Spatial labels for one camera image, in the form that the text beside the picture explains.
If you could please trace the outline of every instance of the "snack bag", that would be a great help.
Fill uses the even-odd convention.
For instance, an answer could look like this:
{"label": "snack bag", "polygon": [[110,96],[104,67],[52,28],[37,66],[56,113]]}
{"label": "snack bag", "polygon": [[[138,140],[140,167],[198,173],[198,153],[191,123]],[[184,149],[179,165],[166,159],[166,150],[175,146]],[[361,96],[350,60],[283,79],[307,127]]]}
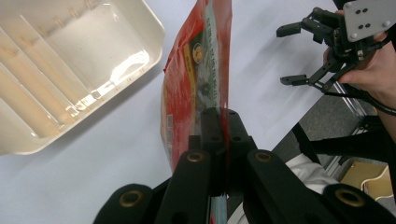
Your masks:
{"label": "snack bag", "polygon": [[197,0],[164,68],[161,134],[172,169],[189,136],[200,134],[202,110],[218,108],[222,130],[228,130],[221,112],[228,102],[231,4]]}

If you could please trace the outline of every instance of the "white cloth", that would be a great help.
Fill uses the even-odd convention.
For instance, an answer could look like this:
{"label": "white cloth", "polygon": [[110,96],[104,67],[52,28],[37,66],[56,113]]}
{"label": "white cloth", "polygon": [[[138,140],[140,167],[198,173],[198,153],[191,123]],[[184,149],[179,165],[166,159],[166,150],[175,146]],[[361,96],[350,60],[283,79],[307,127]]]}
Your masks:
{"label": "white cloth", "polygon": [[[286,162],[286,165],[297,175],[307,188],[319,194],[323,192],[326,186],[338,183],[334,178],[326,175],[322,166],[312,162],[304,154],[300,154]],[[248,224],[242,204],[236,208],[235,212],[228,220],[228,224]]]}

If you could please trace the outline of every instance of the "plastic tray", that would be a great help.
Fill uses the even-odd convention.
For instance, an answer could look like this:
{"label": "plastic tray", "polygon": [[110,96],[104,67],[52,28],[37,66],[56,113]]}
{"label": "plastic tray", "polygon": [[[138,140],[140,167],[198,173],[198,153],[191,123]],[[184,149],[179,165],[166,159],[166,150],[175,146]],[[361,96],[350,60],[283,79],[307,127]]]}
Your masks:
{"label": "plastic tray", "polygon": [[143,0],[0,2],[0,154],[37,152],[161,58]]}

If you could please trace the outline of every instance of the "robotic arm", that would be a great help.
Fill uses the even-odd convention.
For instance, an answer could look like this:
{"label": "robotic arm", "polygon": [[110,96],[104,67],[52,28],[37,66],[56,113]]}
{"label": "robotic arm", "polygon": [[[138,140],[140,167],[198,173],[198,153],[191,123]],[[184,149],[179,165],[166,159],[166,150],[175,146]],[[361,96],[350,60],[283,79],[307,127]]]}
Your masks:
{"label": "robotic arm", "polygon": [[[281,26],[277,37],[295,35],[304,29],[314,35],[314,41],[323,41],[330,47],[328,61],[310,78],[306,75],[282,77],[284,85],[309,85],[328,95],[359,98],[379,110],[396,116],[396,109],[381,104],[367,91],[344,85],[347,94],[330,92],[337,79],[356,67],[359,62],[388,44],[388,36],[382,42],[375,43],[373,35],[386,32],[396,23],[396,2],[393,0],[360,0],[344,4],[345,16],[315,7],[311,14],[301,22]],[[321,80],[327,73],[334,73],[326,82]]]}

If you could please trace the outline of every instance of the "white container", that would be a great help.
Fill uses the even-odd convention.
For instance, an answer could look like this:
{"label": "white container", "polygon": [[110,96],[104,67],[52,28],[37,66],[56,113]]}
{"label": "white container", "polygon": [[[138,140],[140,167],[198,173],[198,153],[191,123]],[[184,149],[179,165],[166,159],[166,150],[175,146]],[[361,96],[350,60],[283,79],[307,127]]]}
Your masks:
{"label": "white container", "polygon": [[143,0],[0,2],[0,155],[47,146],[161,58]]}

